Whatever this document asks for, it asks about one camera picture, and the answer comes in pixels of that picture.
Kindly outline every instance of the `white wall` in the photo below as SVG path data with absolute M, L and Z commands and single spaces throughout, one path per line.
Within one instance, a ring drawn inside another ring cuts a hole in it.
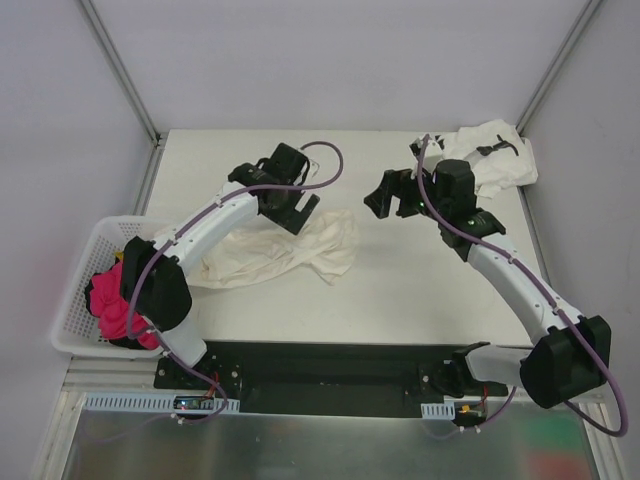
M 68 358 L 49 329 L 92 225 L 150 143 L 70 0 L 0 2 L 0 477 L 26 478 Z
M 632 422 L 621 441 L 630 478 L 640 470 L 639 24 L 640 2 L 607 2 L 526 132 L 540 169 L 527 198 L 551 279 L 613 328 L 613 371 Z
M 515 123 L 586 0 L 95 0 L 161 131 Z

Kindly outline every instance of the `pink cloth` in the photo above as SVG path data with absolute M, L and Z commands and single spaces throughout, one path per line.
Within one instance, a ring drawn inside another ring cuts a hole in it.
M 91 279 L 93 290 L 89 293 L 91 313 L 100 318 L 98 327 L 102 336 L 108 340 L 123 338 L 127 335 L 127 312 L 129 303 L 120 296 L 120 279 L 122 278 L 122 262 L 116 263 L 107 272 L 95 275 Z M 148 324 L 138 313 L 133 314 L 133 331 L 137 332 Z M 155 350 L 158 340 L 151 333 L 138 338 L 144 348 Z

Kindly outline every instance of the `white cloth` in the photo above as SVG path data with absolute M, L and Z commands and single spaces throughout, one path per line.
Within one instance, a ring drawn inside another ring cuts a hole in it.
M 479 146 L 497 144 L 500 141 L 498 135 L 511 143 L 518 150 L 518 155 L 512 148 L 497 150 L 487 157 L 478 153 L 476 148 Z M 471 164 L 476 177 L 476 194 L 482 197 L 493 198 L 500 190 L 529 185 L 538 179 L 531 143 L 526 139 L 523 141 L 515 127 L 504 120 L 463 127 L 456 133 L 440 135 L 438 141 L 444 142 L 443 159 L 467 160 Z
M 238 228 L 211 249 L 187 283 L 212 289 L 254 285 L 309 265 L 330 285 L 353 264 L 359 232 L 349 210 L 312 217 L 298 235 L 282 227 Z

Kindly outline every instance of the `white table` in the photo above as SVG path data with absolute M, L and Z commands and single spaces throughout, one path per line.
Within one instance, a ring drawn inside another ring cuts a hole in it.
M 384 344 L 530 345 L 511 309 L 492 286 L 463 263 L 424 217 L 378 220 L 363 197 L 386 169 L 415 165 L 412 132 L 172 130 L 147 210 L 182 220 L 207 202 L 244 162 L 267 157 L 279 142 L 338 145 L 343 176 L 321 190 L 316 210 L 349 208 L 360 229 L 355 264 L 335 286 L 297 268 L 275 280 L 231 290 L 193 289 L 192 314 L 206 339 Z M 321 165 L 314 179 L 335 172 L 334 153 L 307 152 Z M 537 269 L 533 243 L 515 189 L 480 200 L 507 228 L 519 252 Z

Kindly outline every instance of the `white laundry basket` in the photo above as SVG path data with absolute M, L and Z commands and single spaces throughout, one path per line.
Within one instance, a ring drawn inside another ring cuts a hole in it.
M 93 275 L 113 265 L 115 252 L 122 251 L 129 240 L 136 235 L 150 239 L 169 223 L 141 216 L 121 216 L 103 218 L 96 224 L 56 316 L 51 332 L 51 342 L 56 349 L 74 355 L 109 358 L 150 358 L 161 352 L 161 348 L 116 347 L 102 338 L 98 319 L 85 306 L 84 289 Z

